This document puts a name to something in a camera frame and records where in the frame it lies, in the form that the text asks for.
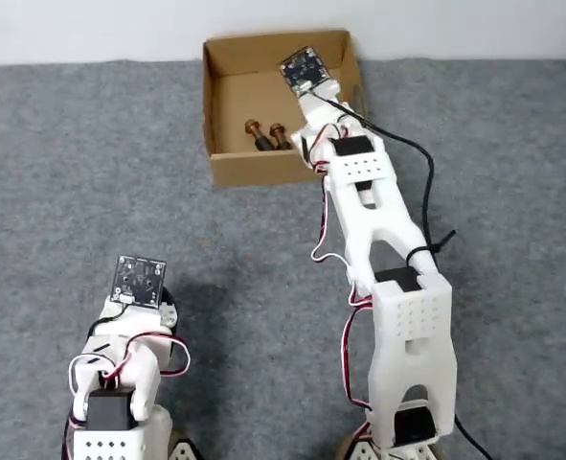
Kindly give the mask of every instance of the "gray carpet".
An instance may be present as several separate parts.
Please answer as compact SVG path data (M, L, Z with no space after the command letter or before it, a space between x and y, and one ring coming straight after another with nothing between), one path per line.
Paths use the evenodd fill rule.
M436 157L435 238L459 232L441 270L462 420L497 458L566 459L566 61L362 67L374 119ZM207 460L331 459L361 422L343 269L308 257L318 185L214 191L200 98L195 62L0 68L0 460L58 458L67 364L119 253L170 263L194 361L159 396ZM418 219L425 164L388 146ZM351 346L365 394L369 315Z

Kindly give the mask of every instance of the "white robotic arm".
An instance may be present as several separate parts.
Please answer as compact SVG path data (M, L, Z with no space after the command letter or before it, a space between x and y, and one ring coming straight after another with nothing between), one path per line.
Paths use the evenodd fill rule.
M67 460L170 458L171 417L155 404L155 397L161 376L183 375L191 357L184 341L173 334L178 316L163 287L165 267L161 261L119 257L100 319L82 353L70 362L74 400L68 425L75 430L73 449L63 448ZM175 371L167 370L172 344L187 355L185 365ZM200 458L188 440L177 447L174 451L183 454L172 458Z
M325 203L330 196L346 241L348 279L366 299L351 304L374 312L366 409L372 447L382 458L388 453L431 458L427 447L454 425L451 286L430 251L413 251L428 243L408 214L383 140L350 116L347 104L341 104L345 111L336 106L340 85L314 50L293 55L281 71L307 121L291 140L306 166L324 175ZM377 241L388 243L402 260L410 256L408 264L374 272L370 253ZM424 387L425 398L405 401L417 386Z

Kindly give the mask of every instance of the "bolt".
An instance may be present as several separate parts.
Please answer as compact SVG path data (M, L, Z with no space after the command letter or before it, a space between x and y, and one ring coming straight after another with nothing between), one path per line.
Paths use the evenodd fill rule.
M270 127L270 136L276 139L276 150L291 150L291 143L284 137L284 126L280 123L275 123Z
M246 131L247 134L253 135L253 137L255 138L255 147L257 147L258 150L274 149L274 146L272 145L270 140L261 132L260 122L258 122L257 120L247 120L244 124L244 131Z

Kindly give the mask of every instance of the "white wall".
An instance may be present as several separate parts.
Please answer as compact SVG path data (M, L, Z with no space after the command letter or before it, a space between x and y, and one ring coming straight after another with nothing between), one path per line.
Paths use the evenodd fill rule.
M566 58L566 0L0 0L0 64L193 59L213 35L330 27L363 58Z

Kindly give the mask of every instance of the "cardboard box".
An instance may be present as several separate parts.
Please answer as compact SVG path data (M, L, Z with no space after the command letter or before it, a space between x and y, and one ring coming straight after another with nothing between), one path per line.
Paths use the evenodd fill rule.
M250 118L260 122L266 136L274 123L284 125L288 134L306 124L279 70L284 59L305 46L312 46L340 81L339 97L365 113L361 76L347 31L254 34L204 43L204 141L217 188L317 178L296 149L259 151L244 131Z

